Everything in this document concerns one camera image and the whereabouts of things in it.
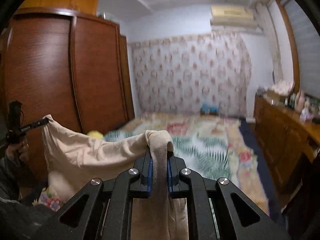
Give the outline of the person's left hand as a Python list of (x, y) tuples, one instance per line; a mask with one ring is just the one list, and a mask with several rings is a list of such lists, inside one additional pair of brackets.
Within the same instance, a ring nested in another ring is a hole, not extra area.
[(29, 161), (29, 145), (26, 137), (17, 144), (10, 144), (5, 150), (5, 154), (16, 165), (20, 165), (20, 162), (27, 163)]

